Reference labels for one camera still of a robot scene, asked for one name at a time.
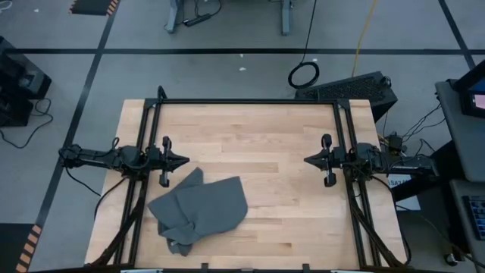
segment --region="coiled black cable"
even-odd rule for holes
[[[318,64],[314,63],[313,61],[304,62],[305,56],[306,56],[306,52],[308,50],[308,41],[310,40],[311,26],[313,26],[313,17],[315,15],[315,9],[316,9],[316,7],[317,7],[317,0],[314,0],[314,3],[313,3],[313,11],[311,12],[310,27],[308,28],[308,35],[306,37],[305,51],[303,52],[303,58],[300,61],[300,63],[295,68],[293,68],[293,70],[291,70],[291,72],[288,75],[288,84],[291,87],[293,87],[294,89],[309,88],[310,86],[314,85],[317,82],[317,80],[318,80],[318,78],[320,76],[320,68],[318,67]],[[315,70],[315,75],[307,83],[304,83],[304,84],[294,84],[294,82],[293,82],[293,75],[295,74],[295,72],[297,72],[298,69],[300,69],[302,67],[305,67],[305,66],[311,66],[311,67],[313,67],[314,70]]]

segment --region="computer screen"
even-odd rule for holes
[[[471,87],[471,91],[475,93],[474,103],[477,108],[485,109],[485,79],[480,80],[478,83]]]

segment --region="electronic device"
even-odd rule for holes
[[[464,115],[485,118],[485,61],[453,83]]]
[[[25,99],[43,99],[51,78],[22,54],[8,54],[14,47],[0,36],[0,86]]]
[[[27,126],[33,104],[0,86],[0,127]]]
[[[463,196],[477,240],[485,240],[485,196]]]
[[[374,121],[397,102],[390,79],[379,71],[297,90],[295,99],[368,99]]]

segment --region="orange and black hazard tape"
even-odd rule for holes
[[[29,269],[29,265],[32,261],[33,253],[36,250],[41,232],[42,228],[40,228],[38,225],[35,224],[32,226],[32,230],[29,232],[29,236],[27,236],[27,242],[23,246],[19,261],[15,267],[17,272],[27,272]]]

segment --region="yellow cable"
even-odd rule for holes
[[[358,38],[357,51],[355,52],[355,59],[354,59],[354,68],[352,69],[352,77],[354,77],[355,70],[357,70],[358,53],[361,51],[362,38],[364,38],[365,32],[367,31],[367,28],[369,28],[369,23],[371,22],[372,14],[374,13],[374,9],[376,8],[376,4],[377,4],[377,0],[374,0],[372,2],[371,9],[370,9],[369,14],[367,16],[367,19],[365,21],[364,29],[361,32],[361,36]]]

